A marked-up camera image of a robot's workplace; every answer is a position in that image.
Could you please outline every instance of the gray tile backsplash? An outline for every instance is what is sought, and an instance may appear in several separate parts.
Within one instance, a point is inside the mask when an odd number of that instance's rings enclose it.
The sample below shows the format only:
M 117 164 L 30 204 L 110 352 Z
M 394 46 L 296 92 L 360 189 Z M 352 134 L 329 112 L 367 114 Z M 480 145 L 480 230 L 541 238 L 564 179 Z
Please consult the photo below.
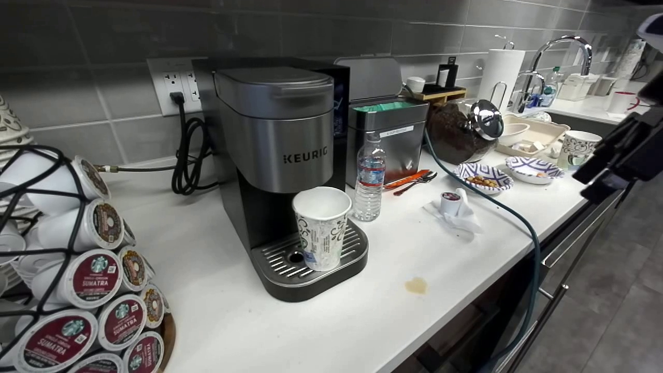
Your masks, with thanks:
M 598 41 L 634 29 L 633 6 L 591 0 L 0 0 L 0 96 L 42 144 L 95 162 L 170 155 L 177 118 L 161 118 L 148 58 L 394 55 L 404 75 L 436 76 L 459 56 L 461 82 L 482 82 L 502 34 L 519 48 L 585 29 Z M 564 63 L 565 48 L 545 56 Z
M 37 128 L 37 144 L 60 147 L 68 155 L 84 155 L 100 164 L 124 164 L 109 122 L 93 127 Z

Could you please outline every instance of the coffee pod carousel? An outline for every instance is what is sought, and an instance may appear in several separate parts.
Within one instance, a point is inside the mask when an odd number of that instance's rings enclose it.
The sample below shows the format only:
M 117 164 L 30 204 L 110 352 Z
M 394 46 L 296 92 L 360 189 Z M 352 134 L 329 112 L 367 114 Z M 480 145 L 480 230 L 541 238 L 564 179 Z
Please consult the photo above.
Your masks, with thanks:
M 15 151 L 0 171 L 0 264 L 26 285 L 0 299 L 0 372 L 166 372 L 168 300 L 95 168 L 55 147 L 0 151 Z

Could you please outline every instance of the keurig logo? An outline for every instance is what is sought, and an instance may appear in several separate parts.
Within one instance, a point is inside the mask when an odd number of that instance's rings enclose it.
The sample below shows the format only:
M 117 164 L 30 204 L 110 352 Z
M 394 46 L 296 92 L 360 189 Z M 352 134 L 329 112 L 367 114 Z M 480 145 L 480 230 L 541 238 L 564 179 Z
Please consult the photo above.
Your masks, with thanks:
M 287 153 L 284 164 L 302 164 L 302 162 L 314 162 L 318 158 L 328 155 L 328 147 L 319 147 L 314 151 L 302 151 L 302 153 Z

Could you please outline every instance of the paper towel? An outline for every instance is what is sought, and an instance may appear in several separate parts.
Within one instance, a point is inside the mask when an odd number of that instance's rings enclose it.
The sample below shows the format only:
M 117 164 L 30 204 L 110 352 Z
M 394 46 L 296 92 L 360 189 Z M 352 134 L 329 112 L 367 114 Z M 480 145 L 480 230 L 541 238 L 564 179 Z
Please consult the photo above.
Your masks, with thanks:
M 505 112 L 515 86 L 520 75 L 523 61 L 524 61 L 524 50 L 494 48 L 486 58 L 483 79 L 482 79 L 477 98 L 492 100 L 499 108 L 499 112 Z

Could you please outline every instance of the plastic water bottle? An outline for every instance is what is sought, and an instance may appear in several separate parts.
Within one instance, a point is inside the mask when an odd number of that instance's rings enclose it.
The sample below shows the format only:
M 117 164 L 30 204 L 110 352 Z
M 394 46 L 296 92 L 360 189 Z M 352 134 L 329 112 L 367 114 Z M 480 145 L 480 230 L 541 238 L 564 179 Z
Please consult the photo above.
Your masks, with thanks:
M 365 145 L 357 151 L 355 219 L 374 222 L 379 215 L 386 182 L 386 149 L 376 131 L 367 131 Z

